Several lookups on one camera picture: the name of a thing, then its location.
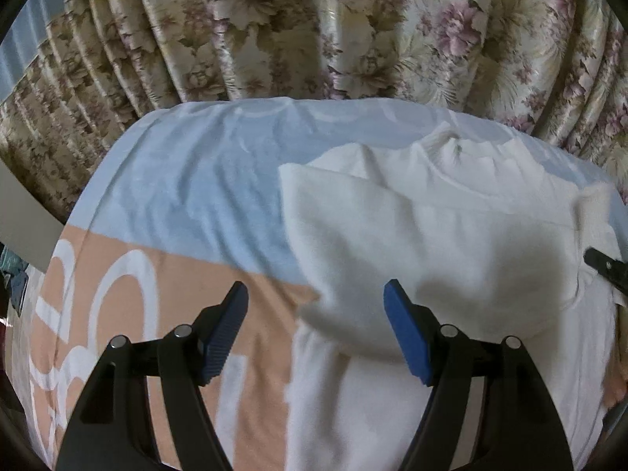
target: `floral curtain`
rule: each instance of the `floral curtain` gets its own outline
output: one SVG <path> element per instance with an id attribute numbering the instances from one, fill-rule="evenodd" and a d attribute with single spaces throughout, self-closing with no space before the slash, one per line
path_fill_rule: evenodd
<path id="1" fill-rule="evenodd" d="M 0 158 L 65 221 L 155 108 L 396 97 L 563 147 L 628 201 L 625 42 L 604 0 L 65 0 L 0 105 Z"/>

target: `blue gripper pad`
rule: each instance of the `blue gripper pad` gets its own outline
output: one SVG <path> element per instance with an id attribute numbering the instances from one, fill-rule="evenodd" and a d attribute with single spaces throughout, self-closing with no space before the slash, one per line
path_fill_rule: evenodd
<path id="1" fill-rule="evenodd" d="M 403 352 L 410 373 L 431 385 L 433 369 L 429 361 L 432 335 L 423 335 L 414 318 L 413 308 L 400 283 L 393 279 L 384 286 L 384 310 Z"/>
<path id="2" fill-rule="evenodd" d="M 218 377 L 234 341 L 244 316 L 249 309 L 249 292 L 243 283 L 237 282 L 221 304 L 221 316 L 209 338 L 201 342 L 203 366 L 200 370 L 201 383 L 207 384 Z"/>

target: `bed sheet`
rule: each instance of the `bed sheet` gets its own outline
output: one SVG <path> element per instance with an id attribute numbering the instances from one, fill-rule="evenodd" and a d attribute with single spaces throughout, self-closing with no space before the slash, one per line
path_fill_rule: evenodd
<path id="1" fill-rule="evenodd" d="M 281 218 L 277 168 L 350 142 L 406 147 L 449 122 L 475 141 L 517 131 L 390 99 L 286 98 L 186 103 L 130 128 L 79 199 L 50 263 L 32 325 L 31 396 L 37 444 L 53 464 L 84 381 L 108 341 L 159 338 L 219 303 L 234 280 L 250 308 L 223 374 L 203 399 L 235 469 L 284 469 L 296 308 L 316 298 Z M 521 135 L 552 174 L 586 186 L 602 170 Z M 618 194 L 610 224 L 628 259 Z M 177 466 L 159 383 L 149 384 L 162 461 Z"/>

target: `white cloth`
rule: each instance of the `white cloth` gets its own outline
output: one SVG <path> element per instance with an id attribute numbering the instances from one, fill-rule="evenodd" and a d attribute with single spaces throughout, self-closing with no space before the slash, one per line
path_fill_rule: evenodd
<path id="1" fill-rule="evenodd" d="M 582 255 L 592 245 L 619 257 L 610 186 L 579 191 L 518 138 L 476 144 L 443 127 L 406 149 L 351 144 L 279 171 L 290 246 L 320 293 L 294 340 L 288 471 L 391 469 L 403 457 L 428 393 L 384 314 L 391 278 L 471 338 L 523 338 L 575 462 L 588 455 L 614 309 Z"/>

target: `light blue bed sheet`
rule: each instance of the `light blue bed sheet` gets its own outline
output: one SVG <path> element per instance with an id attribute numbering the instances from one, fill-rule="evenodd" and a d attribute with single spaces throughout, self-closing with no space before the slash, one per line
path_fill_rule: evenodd
<path id="1" fill-rule="evenodd" d="M 512 128 L 416 103 L 185 103 L 150 113 L 117 141 L 68 224 L 302 285 L 283 227 L 277 167 L 350 142 L 406 147 L 443 121 L 475 141 L 518 135 L 549 173 L 578 186 L 612 182 L 592 163 Z M 628 214 L 617 193 L 610 223 L 626 260 Z"/>

